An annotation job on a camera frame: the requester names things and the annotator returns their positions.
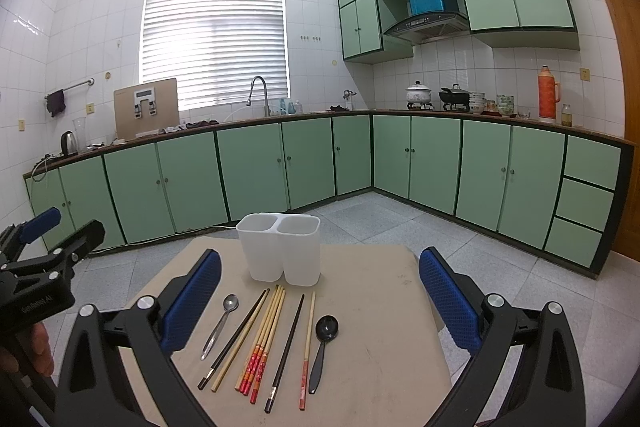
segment table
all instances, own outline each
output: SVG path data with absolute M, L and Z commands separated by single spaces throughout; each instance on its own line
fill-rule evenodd
M 280 322 L 255 405 L 234 390 L 259 318 L 222 381 L 212 393 L 210 384 L 197 389 L 211 363 L 232 336 L 267 284 L 251 279 L 239 241 L 194 239 L 135 297 L 157 296 L 173 278 L 188 273 L 207 248 L 222 259 L 222 279 L 194 328 L 186 347 L 172 355 L 185 382 L 219 427 L 421 427 L 450 390 L 450 376 L 438 339 L 430 300 L 418 277 L 414 254 L 401 245 L 322 245 L 322 275 L 310 288 L 279 283 L 287 289 Z M 314 324 L 323 315 L 335 315 L 338 337 L 326 347 L 322 380 L 308 395 L 306 410 L 298 410 L 306 325 L 312 291 L 316 291 Z M 200 355 L 209 333 L 223 312 L 229 293 L 240 299 L 206 360 Z M 270 414 L 264 404 L 280 362 L 293 318 L 305 293 L 280 388 Z M 312 336 L 309 373 L 319 342 Z M 132 388 L 147 419 L 166 425 L 146 389 L 130 349 L 121 348 Z

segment faucet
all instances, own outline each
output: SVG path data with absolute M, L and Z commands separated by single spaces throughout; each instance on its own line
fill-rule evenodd
M 260 78 L 260 80 L 262 81 L 262 85 L 264 86 L 264 115 L 265 117 L 271 116 L 271 109 L 269 109 L 269 99 L 267 98 L 267 83 L 261 76 L 254 76 L 254 79 L 251 81 L 251 91 L 249 91 L 249 100 L 246 101 L 246 105 L 251 105 L 251 95 L 254 93 L 254 84 L 257 78 Z

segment window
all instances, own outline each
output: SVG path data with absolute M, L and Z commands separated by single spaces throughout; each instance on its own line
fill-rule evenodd
M 245 102 L 257 74 L 289 98 L 284 0 L 146 0 L 140 70 L 178 79 L 179 110 Z

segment spoon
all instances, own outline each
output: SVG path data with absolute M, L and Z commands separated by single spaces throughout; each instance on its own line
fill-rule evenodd
M 311 376 L 309 377 L 309 394 L 315 394 L 320 384 L 322 363 L 324 362 L 324 346 L 337 336 L 338 319 L 332 315 L 321 317 L 316 323 L 316 337 L 318 337 L 320 341 L 320 347 L 318 348 L 316 361 L 314 362 L 314 367 L 311 369 Z
M 213 331 L 211 331 L 211 334 L 207 339 L 207 343 L 202 348 L 202 356 L 200 357 L 200 360 L 204 360 L 207 358 L 207 355 L 209 354 L 209 351 L 211 351 L 213 344 L 216 343 L 216 340 L 220 336 L 220 331 L 222 331 L 222 328 L 225 327 L 226 318 L 229 316 L 229 313 L 238 308 L 239 304 L 240 301 L 235 295 L 231 294 L 225 297 L 225 300 L 222 302 L 222 306 L 224 307 L 225 312 L 222 314 L 222 317 L 220 317 L 220 320 L 216 324 L 216 327 L 213 328 Z

